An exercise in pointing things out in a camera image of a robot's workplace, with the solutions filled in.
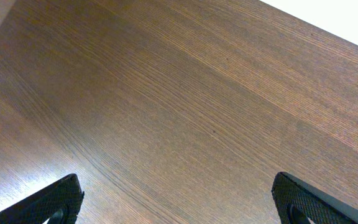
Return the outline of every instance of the brown wood tabletop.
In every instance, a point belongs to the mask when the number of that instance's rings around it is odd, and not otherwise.
[[[18,0],[0,210],[69,173],[78,223],[279,223],[287,171],[358,209],[358,46],[255,0]]]

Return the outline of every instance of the black object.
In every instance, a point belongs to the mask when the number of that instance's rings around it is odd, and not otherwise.
[[[282,223],[358,223],[358,210],[286,172],[276,175],[272,194]]]
[[[0,223],[75,223],[84,194],[77,175],[69,174],[1,211]]]

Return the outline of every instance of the wood grain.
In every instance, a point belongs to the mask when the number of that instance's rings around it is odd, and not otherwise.
[[[287,171],[358,209],[358,46],[259,1],[18,0],[0,210],[70,172],[78,223],[278,223]]]

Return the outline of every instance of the wooden table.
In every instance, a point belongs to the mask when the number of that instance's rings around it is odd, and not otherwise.
[[[358,209],[358,46],[253,0],[18,0],[0,210],[75,172],[78,223],[278,223],[287,171]]]

